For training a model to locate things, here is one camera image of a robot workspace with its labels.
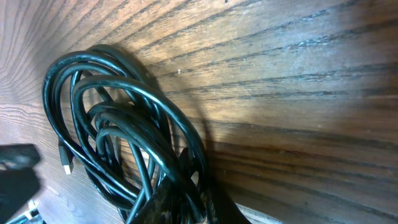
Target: cable plug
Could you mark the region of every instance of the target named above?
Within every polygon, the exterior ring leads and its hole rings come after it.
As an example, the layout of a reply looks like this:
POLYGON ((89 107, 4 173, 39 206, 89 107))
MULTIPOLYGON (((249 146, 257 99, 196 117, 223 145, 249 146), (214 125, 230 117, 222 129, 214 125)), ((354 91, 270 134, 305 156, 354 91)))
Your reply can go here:
POLYGON ((71 150, 61 141, 58 141, 58 149, 60 151, 61 164, 65 169, 67 175, 72 173, 73 170, 73 153, 71 150))

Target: dark wood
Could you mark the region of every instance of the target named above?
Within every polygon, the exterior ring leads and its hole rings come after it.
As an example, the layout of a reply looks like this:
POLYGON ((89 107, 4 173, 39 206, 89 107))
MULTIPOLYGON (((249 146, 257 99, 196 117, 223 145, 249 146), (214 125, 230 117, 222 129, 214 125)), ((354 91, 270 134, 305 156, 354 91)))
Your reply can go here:
POLYGON ((40 148, 48 223, 119 223, 81 165, 64 175, 41 100, 57 57, 113 44, 191 119, 237 203, 286 223, 397 223, 397 12, 395 0, 2 0, 0 143, 40 148))

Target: coiled cable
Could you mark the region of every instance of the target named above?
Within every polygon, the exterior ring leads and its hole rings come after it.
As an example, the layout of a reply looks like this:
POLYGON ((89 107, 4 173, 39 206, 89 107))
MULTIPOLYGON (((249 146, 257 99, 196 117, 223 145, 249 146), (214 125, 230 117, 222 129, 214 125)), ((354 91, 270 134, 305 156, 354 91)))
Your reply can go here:
POLYGON ((43 102, 50 124, 58 135, 58 145, 70 150, 84 165, 94 187, 118 208, 124 222, 133 221, 165 176, 191 206, 194 221, 204 219, 206 211, 200 194, 207 187, 208 165, 201 138, 181 110, 152 88, 145 71, 120 50, 95 45, 58 58, 45 75, 43 102), (68 132, 61 110, 62 86, 68 77, 71 77, 70 107, 78 142, 68 132), (134 105, 114 101, 104 87, 124 90, 134 105), (95 88, 103 101, 86 111, 83 94, 90 88, 95 88), (167 118, 181 129, 194 155, 193 162, 199 164, 197 185, 178 163, 167 118), (111 136, 128 141, 142 179, 141 189, 124 178, 111 136), (90 146, 89 138, 95 140, 95 149, 90 146), (140 149, 149 155, 148 167, 140 149), (156 166, 159 171, 152 186, 156 166))

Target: wooden table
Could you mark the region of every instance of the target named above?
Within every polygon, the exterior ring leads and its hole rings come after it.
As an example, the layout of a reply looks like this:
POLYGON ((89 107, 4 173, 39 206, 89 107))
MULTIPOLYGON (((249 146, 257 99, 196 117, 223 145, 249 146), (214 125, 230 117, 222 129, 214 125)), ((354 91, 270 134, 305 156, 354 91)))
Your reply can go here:
POLYGON ((48 223, 120 223, 81 165, 63 173, 41 98, 57 57, 113 44, 191 119, 236 202, 286 223, 397 223, 397 12, 395 0, 1 0, 0 143, 40 148, 48 223))

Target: black object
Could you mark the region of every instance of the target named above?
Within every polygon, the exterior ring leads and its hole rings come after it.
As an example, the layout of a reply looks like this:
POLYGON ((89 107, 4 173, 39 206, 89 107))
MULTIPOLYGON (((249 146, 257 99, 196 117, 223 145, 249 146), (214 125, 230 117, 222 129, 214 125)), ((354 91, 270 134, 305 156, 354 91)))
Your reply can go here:
MULTIPOLYGON (((95 45, 86 51, 66 54, 54 61, 47 71, 43 102, 60 140, 62 164, 71 161, 65 158, 67 153, 63 153, 69 149, 86 167, 97 191, 117 206, 124 222, 198 223, 205 219, 208 214, 205 204, 213 204, 214 195, 209 192, 208 164, 201 138, 181 110, 152 88, 145 70, 138 63, 108 45, 95 45), (61 89, 68 77, 71 77, 70 101, 79 142, 70 136, 61 112, 61 89), (105 86, 124 90, 134 105, 115 102, 105 86), (96 89, 103 102, 85 111, 83 93, 90 88, 96 89), (184 156, 180 159, 173 151, 167 118, 181 129, 188 141, 189 149, 183 151, 184 156), (129 142, 141 175, 141 189, 124 179, 122 161, 115 155, 110 136, 129 142), (89 137, 96 141, 95 149, 90 146, 89 137), (148 168, 140 149, 149 155, 148 168), (152 187, 150 180, 155 166, 160 171, 152 187), (199 173, 197 185, 191 181, 195 171, 199 173)), ((220 223, 221 219, 212 220, 215 220, 212 223, 220 223)))
POLYGON ((40 161, 32 144, 0 146, 0 223, 5 223, 40 189, 33 170, 40 161))

